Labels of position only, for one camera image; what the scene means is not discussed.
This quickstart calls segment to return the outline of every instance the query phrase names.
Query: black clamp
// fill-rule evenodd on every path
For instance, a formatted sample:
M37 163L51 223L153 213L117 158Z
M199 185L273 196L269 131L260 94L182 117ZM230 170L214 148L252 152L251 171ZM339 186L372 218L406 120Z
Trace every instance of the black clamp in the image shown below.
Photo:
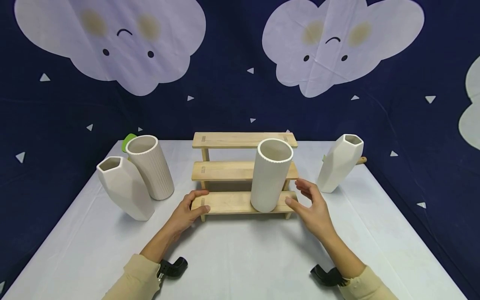
M182 274L188 267L188 262L183 257L179 257L174 264L169 263L168 261L162 259L160 262L160 268L156 273L156 277L158 278L158 282L160 285L163 282L163 277L169 278L180 278Z
M322 269L322 267L316 265L310 271L310 274L317 283L326 287L345 287L348 283L348 281L343 278L337 268L333 268L327 273Z

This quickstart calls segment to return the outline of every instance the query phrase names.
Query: white ceramic vase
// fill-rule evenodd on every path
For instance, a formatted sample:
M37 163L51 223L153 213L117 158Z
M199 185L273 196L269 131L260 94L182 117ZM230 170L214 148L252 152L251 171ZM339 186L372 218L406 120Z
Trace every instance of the white ceramic vase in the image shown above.
M317 186L322 192L333 192L352 171L363 152L363 141L357 135L344 134L335 141L324 158Z
M266 139L258 144L250 201L259 212L276 207L292 158L292 147L282 140Z
M170 197L175 187L158 139L152 135L137 136L127 143L126 150L130 161L140 171L150 196L155 200Z
M133 163L121 156L110 156L96 169L108 196L123 211L138 221L147 221L153 215L152 199Z

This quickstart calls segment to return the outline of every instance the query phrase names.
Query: wooden shelf board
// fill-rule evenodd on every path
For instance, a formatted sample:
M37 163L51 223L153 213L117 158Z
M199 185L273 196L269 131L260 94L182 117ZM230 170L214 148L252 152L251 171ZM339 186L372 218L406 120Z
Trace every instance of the wooden shelf board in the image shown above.
M211 192L206 196L196 198L192 202L192 209L202 205L209 205L207 215L237 215L261 214L250 204L250 192ZM294 191L282 191L275 209L269 214L290 214L293 210L285 204L285 197L297 199Z
M193 164L192 181L242 181L252 180L253 161L196 161ZM292 162L286 180L299 177Z
M276 138L287 142L292 148L298 143L291 132L196 132L193 136L192 148L256 148L268 138Z

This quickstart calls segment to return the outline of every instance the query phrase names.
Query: white table cloth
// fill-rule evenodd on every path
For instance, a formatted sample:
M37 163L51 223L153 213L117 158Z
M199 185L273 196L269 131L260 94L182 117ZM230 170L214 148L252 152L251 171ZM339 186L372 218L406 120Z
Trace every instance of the white table cloth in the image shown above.
M302 178L315 182L331 144L299 142L293 160ZM161 146L175 192L155 201L149 221L135 221L121 211L94 174L3 299L101 299L131 255L199 186L191 173L193 162L202 160L201 151L192 149L191 141L161 141ZM126 156L120 141L108 155ZM210 157L254 160L255 149L214 149ZM340 237L399 299L465 299L365 165L355 166L324 198ZM184 232L166 259L174 262L179 256L187 259L188 269L179 280L167 279L156 299L342 299L336 288L320 287L310 278L316 264L325 270L333 264L295 214L290 220L283 215L207 216L205 223L198 220Z

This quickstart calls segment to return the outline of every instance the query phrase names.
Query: dark blue backdrop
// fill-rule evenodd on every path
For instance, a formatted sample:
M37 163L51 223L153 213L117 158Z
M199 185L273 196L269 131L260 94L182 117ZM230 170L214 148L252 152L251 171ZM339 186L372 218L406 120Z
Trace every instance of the dark blue backdrop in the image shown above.
M284 0L198 0L207 31L187 73L143 97L89 78L69 59L32 44L16 23L13 2L0 4L0 282L6 288L95 165L138 127L159 139L288 129L298 140L362 137L367 167L465 295L480 299L474 285L480 151L458 131L471 104L465 76L480 56L477 1L418 0L425 25L407 49L314 98L279 83L262 48L265 23ZM252 67L254 74L246 72ZM43 73L51 81L40 82ZM188 95L195 99L187 102ZM351 101L353 95L359 99ZM431 104L430 95L437 96ZM15 158L21 152L22 164Z

